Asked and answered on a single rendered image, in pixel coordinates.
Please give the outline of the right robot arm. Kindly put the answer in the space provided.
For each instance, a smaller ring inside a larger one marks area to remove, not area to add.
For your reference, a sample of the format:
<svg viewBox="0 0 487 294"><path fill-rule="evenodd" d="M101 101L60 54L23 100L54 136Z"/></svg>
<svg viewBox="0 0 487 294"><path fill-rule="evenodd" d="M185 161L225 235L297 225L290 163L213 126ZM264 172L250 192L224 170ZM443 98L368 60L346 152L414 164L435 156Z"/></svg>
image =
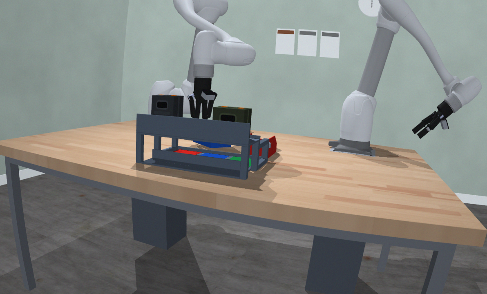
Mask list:
<svg viewBox="0 0 487 294"><path fill-rule="evenodd" d="M151 115L152 95L158 94L184 96L183 114L190 114L188 96L193 94L194 78L213 78L216 64L246 66L255 59L255 49L251 45L214 25L228 11L227 0L173 0L173 5L196 27L188 77L180 89L169 80L156 81L150 91L148 115Z"/></svg>

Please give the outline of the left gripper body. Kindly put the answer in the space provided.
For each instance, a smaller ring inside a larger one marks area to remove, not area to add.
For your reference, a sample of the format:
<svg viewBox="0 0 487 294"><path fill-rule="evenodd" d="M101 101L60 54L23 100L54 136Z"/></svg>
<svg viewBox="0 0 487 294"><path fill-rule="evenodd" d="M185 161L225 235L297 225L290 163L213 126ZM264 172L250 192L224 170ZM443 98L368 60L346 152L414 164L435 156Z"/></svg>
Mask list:
<svg viewBox="0 0 487 294"><path fill-rule="evenodd" d="M448 103L445 101L443 101L441 104L439 104L439 106L437 106L437 108L438 108L437 116L442 113L442 115L444 115L445 118L447 118L448 116L450 116L453 113L453 110L448 105ZM437 116L436 116L436 118L437 118Z"/></svg>

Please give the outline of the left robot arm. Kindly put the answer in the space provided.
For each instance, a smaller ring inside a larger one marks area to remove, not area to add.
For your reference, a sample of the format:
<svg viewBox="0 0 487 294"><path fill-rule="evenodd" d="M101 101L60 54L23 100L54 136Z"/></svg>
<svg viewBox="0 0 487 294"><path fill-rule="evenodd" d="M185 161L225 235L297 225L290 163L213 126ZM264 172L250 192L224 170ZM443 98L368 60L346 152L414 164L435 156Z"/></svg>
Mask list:
<svg viewBox="0 0 487 294"><path fill-rule="evenodd" d="M374 98L394 35L402 26L419 42L443 82L447 97L445 102L453 112L471 102L481 91L481 82L475 76L460 80L451 75L438 52L404 0L378 0L377 31L357 91L344 101L340 123L340 140L329 141L335 151L372 155L369 142L372 134Z"/></svg>

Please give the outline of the dark grey shelf rack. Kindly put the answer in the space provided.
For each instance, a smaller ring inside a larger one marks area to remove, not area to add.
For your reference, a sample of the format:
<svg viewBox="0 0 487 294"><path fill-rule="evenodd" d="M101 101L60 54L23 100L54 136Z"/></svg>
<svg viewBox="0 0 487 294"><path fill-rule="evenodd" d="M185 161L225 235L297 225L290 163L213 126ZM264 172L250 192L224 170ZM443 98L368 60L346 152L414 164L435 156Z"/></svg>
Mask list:
<svg viewBox="0 0 487 294"><path fill-rule="evenodd" d="M152 158L147 160L144 160L144 135L154 136ZM246 180L249 171L258 171L268 162L271 148L269 139L249 136L250 123L136 114L136 162ZM161 149L162 137L172 138L172 147ZM242 146L241 154L182 147L178 146L178 139Z"/></svg>

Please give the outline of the dark green case with orange latches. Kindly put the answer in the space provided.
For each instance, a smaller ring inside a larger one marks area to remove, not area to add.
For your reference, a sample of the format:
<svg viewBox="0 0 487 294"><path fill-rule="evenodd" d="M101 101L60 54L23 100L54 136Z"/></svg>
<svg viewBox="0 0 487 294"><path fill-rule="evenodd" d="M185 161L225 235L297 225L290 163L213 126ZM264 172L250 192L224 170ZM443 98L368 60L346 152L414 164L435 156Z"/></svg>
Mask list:
<svg viewBox="0 0 487 294"><path fill-rule="evenodd" d="M251 124L251 108L218 106L212 110L213 120Z"/></svg>

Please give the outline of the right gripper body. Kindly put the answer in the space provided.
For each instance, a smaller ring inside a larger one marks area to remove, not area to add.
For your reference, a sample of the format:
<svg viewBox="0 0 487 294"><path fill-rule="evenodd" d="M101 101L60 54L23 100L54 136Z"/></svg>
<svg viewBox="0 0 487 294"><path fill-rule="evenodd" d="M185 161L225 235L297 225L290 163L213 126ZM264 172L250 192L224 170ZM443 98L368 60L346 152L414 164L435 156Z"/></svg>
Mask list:
<svg viewBox="0 0 487 294"><path fill-rule="evenodd" d="M199 95L202 94L202 89L211 90L211 78L194 78L194 91L196 101L199 101Z"/></svg>

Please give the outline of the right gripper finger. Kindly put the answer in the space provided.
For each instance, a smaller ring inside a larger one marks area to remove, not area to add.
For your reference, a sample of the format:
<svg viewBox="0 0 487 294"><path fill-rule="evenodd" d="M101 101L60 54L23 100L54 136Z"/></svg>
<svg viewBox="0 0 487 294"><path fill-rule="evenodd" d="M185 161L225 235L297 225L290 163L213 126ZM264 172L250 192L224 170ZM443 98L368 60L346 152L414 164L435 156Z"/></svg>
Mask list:
<svg viewBox="0 0 487 294"><path fill-rule="evenodd" d="M216 99L216 97L215 97ZM205 100L205 102L202 102L202 119L208 119L211 117L211 113L212 113L212 106L214 104L214 100L209 100L209 103L208 103L208 100ZM208 108L207 108L207 103L208 103Z"/></svg>
<svg viewBox="0 0 487 294"><path fill-rule="evenodd" d="M196 101L196 108L194 106L194 94L188 96L189 103L190 103L190 114L192 118L199 119L199 112L202 104L202 94L199 95L199 101ZM196 113L196 115L195 115Z"/></svg>

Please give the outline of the red bin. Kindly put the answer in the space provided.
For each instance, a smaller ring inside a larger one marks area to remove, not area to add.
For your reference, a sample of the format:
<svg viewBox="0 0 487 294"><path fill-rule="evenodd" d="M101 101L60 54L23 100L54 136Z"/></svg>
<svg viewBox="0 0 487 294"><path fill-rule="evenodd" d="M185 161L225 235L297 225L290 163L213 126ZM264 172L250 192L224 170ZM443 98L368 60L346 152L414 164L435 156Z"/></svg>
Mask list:
<svg viewBox="0 0 487 294"><path fill-rule="evenodd" d="M277 152L277 140L275 136L272 136L269 140L271 142L271 148L268 149L268 158ZM262 148L259 149L259 156L261 156ZM250 146L250 155L252 155L252 145Z"/></svg>

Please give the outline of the blue bin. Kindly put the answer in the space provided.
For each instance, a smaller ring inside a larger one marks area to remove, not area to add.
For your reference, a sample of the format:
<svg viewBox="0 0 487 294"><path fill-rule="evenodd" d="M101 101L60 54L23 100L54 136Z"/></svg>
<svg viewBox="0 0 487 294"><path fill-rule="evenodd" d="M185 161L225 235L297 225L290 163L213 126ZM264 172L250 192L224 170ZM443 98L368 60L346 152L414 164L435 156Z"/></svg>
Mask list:
<svg viewBox="0 0 487 294"><path fill-rule="evenodd" d="M197 142L200 145L204 145L204 146L209 147L209 148L221 148L221 147L231 147L232 146L232 145L223 145L223 144L212 143L212 142L202 142L202 141L193 141L193 142Z"/></svg>

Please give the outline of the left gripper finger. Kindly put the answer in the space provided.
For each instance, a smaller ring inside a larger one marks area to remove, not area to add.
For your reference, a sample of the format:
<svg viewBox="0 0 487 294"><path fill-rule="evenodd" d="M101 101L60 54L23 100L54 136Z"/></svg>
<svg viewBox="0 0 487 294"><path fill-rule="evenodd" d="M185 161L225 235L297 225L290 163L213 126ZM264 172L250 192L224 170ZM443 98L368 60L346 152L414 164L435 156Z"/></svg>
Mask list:
<svg viewBox="0 0 487 294"><path fill-rule="evenodd" d="M421 130L421 132L419 132L417 135L419 136L419 138L421 139L423 136L425 136L429 131L433 130L440 122L442 119L445 118L445 116L442 115L438 115L437 116L437 112L435 113L435 115L433 116L433 119L432 121L427 124L427 126ZM437 118L436 118L437 116Z"/></svg>
<svg viewBox="0 0 487 294"><path fill-rule="evenodd" d="M432 121L432 116L435 115L435 113L436 111L434 111L431 115L423 119L421 123L416 125L416 127L412 129L413 133L416 134L417 132L419 132L420 129L425 127L425 125L429 124Z"/></svg>

